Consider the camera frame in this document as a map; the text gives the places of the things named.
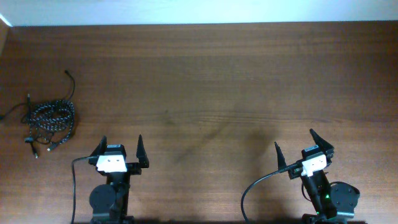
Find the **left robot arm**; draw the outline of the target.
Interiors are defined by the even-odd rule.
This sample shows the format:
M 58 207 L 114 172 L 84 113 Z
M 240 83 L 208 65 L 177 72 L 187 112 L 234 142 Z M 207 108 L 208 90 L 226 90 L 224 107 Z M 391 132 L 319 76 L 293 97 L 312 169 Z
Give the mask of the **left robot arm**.
M 141 175 L 142 169 L 149 168 L 143 138 L 138 137 L 137 162 L 126 162 L 126 150 L 122 144 L 108 144 L 103 137 L 95 150 L 90 154 L 88 163 L 106 177 L 106 183 L 95 187 L 89 197 L 93 209 L 91 223 L 126 223 L 135 222 L 127 214 L 130 180 L 132 175 Z

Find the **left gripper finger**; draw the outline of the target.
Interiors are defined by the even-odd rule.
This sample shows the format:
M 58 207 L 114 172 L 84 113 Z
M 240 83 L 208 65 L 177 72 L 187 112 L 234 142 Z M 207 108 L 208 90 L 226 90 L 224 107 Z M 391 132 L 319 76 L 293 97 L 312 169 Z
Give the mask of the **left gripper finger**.
M 146 151 L 144 148 L 143 138 L 142 138 L 141 134 L 139 135 L 138 142 L 137 142 L 136 157 L 138 158 L 141 168 L 149 168 L 149 159 L 147 157 L 147 154 L 146 154 Z
M 104 151 L 107 148 L 107 137 L 103 136 L 95 150 L 90 154 L 90 157 L 100 156 L 104 154 Z

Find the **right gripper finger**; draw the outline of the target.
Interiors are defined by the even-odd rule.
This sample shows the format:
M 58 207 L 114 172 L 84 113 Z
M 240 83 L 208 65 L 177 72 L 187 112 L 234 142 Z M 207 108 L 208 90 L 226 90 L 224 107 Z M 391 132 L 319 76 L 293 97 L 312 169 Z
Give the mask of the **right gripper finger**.
M 277 154 L 277 168 L 279 172 L 282 172 L 287 167 L 285 157 L 282 153 L 280 146 L 276 142 L 274 143 L 274 146 Z
M 315 144 L 326 155 L 326 162 L 331 163 L 335 148 L 329 142 L 320 137 L 313 129 L 310 129 L 310 134 L 312 135 Z

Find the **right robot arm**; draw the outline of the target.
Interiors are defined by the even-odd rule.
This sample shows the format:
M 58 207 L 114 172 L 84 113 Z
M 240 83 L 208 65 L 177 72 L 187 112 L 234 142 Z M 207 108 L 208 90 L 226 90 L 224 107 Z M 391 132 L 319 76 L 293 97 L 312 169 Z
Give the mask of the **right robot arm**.
M 328 181 L 324 169 L 331 165 L 335 148 L 313 129 L 310 134 L 315 145 L 303 149 L 302 158 L 291 165 L 286 164 L 281 148 L 275 145 L 277 171 L 287 172 L 290 179 L 300 178 L 302 181 L 302 191 L 307 192 L 316 211 L 314 215 L 304 214 L 302 223 L 347 223 L 354 218 L 360 191 L 345 182 Z

